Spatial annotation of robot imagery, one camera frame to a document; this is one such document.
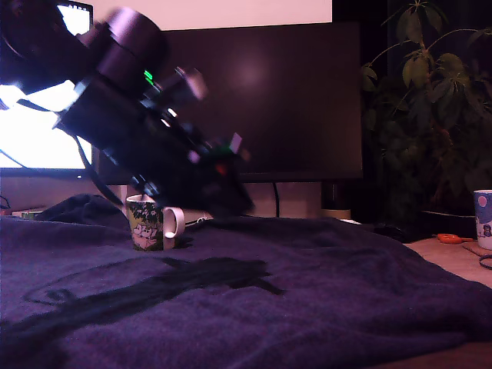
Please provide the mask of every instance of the orange scissors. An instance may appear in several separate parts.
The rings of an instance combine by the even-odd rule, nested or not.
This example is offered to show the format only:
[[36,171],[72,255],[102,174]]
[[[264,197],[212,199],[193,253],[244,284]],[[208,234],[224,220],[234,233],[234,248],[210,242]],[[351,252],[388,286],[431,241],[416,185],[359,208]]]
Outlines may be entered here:
[[473,242],[473,238],[458,237],[455,234],[440,233],[437,239],[444,244],[462,244],[463,242]]

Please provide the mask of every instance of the mug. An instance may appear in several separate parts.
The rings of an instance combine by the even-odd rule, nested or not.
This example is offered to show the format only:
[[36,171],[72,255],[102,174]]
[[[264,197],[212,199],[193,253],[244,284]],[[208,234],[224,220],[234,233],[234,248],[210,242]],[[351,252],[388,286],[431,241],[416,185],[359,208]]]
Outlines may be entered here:
[[146,194],[127,198],[126,211],[135,250],[169,250],[185,231],[185,215],[180,208],[159,208]]
[[474,191],[478,245],[492,250],[492,190]]

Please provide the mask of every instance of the purple blanket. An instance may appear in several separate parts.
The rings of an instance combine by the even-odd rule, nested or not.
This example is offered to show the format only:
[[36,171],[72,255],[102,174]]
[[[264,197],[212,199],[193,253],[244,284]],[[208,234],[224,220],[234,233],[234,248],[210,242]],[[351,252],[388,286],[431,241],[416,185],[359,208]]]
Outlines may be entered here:
[[366,367],[492,340],[491,289],[356,225],[213,220],[145,253],[101,199],[43,216],[0,218],[2,368]]

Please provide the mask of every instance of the desk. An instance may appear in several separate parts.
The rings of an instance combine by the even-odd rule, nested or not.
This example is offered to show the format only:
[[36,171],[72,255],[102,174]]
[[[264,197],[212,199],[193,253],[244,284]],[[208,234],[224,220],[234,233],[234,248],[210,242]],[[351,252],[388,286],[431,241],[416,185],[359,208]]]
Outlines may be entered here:
[[463,248],[461,244],[443,244],[436,238],[430,238],[407,246],[418,252],[425,260],[453,274],[492,288],[492,271],[480,266],[479,257]]
[[[481,267],[478,263],[479,257],[463,248],[461,244],[443,244],[436,238],[431,238],[406,246],[418,252],[425,260],[453,274],[492,288],[492,271]],[[492,368],[492,342],[465,344],[451,350],[372,367],[372,369],[415,368],[490,369]]]

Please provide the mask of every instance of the dark monitor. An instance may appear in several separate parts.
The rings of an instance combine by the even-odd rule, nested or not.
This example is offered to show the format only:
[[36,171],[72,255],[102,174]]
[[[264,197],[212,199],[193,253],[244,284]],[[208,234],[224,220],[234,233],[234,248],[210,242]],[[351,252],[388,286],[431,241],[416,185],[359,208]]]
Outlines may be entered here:
[[[88,31],[93,22],[92,5],[80,2],[58,1],[67,29],[73,34]],[[30,95],[24,95],[14,85],[0,85],[0,98],[10,107],[0,110],[0,149],[20,164],[37,169],[36,172],[22,168],[8,156],[0,153],[2,176],[55,176],[82,177],[84,165],[73,138],[59,129],[52,129],[57,115],[36,111],[18,105],[20,98],[28,99],[43,108],[61,111],[75,98],[74,85],[66,81]],[[93,154],[91,145],[81,140],[90,162]]]
[[[322,181],[362,176],[360,42],[355,23],[166,31],[173,68],[195,67],[209,94],[176,108],[207,138],[237,132],[251,160],[241,179]],[[101,160],[111,184],[127,183]]]

